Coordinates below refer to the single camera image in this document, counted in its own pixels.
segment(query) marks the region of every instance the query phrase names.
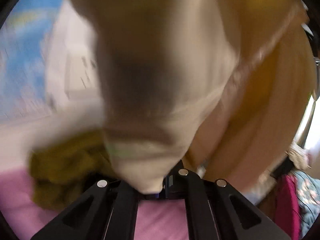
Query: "silver screw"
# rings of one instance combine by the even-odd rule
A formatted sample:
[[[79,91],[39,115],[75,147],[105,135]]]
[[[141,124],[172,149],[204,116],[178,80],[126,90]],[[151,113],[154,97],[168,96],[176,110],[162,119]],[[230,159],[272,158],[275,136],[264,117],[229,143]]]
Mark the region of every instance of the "silver screw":
[[[107,182],[106,180],[104,180],[104,179],[99,180],[99,181],[97,182],[97,186],[98,186],[98,187],[105,187],[106,185],[108,185],[108,182]]]
[[[218,179],[216,183],[219,187],[225,187],[227,185],[227,182],[224,179]]]
[[[181,169],[181,170],[179,170],[179,174],[180,174],[181,176],[187,176],[188,173],[189,173],[189,171],[186,170],[186,169]]]

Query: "black plastic mount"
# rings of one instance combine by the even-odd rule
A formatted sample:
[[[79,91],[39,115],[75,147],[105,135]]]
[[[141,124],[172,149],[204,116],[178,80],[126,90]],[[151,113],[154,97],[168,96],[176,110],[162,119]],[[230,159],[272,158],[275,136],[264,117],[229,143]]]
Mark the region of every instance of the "black plastic mount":
[[[91,186],[31,240],[133,240],[142,199],[185,199],[190,240],[290,239],[225,180],[202,180],[181,161],[160,194],[142,195],[124,181],[106,181]]]

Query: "clothing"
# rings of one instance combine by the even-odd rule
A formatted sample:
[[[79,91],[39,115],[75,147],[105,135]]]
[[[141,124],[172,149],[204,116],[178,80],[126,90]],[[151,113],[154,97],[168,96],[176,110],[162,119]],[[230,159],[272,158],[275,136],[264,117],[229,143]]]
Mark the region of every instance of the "clothing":
[[[278,181],[275,201],[275,215],[273,221],[291,240],[300,239],[300,210],[296,195],[296,181],[293,175],[284,175]]]
[[[297,179],[296,190],[301,215],[299,239],[302,239],[320,213],[320,180],[311,178],[303,171],[295,171],[294,175]]]
[[[90,131],[31,154],[33,201],[42,208],[62,210],[84,190],[91,174],[116,178],[103,145],[101,130]]]
[[[315,84],[300,0],[71,1],[98,34],[112,166],[137,190],[188,149],[238,190],[284,155]]]
[[[308,153],[309,150],[302,149],[295,142],[292,142],[286,150],[289,159],[293,162],[294,166],[301,171],[305,171],[309,167]]]

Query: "olive green cloth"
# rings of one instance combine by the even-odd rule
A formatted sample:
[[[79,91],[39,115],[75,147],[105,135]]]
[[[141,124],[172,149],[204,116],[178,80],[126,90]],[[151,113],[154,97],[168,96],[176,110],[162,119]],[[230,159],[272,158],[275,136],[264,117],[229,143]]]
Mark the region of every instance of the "olive green cloth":
[[[42,208],[60,211],[82,193],[90,174],[116,178],[101,130],[87,132],[31,154],[33,201]]]

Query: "pink fabric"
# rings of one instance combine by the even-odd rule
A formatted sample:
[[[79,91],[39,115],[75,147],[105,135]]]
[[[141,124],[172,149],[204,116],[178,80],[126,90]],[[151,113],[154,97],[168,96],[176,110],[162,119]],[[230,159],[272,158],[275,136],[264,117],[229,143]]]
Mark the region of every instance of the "pink fabric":
[[[292,240],[299,240],[300,217],[294,176],[282,176],[278,182],[276,197],[275,223],[286,232]]]
[[[20,240],[30,240],[57,215],[31,201],[32,183],[25,168],[0,173],[0,210]],[[184,201],[142,201],[134,239],[188,240]]]

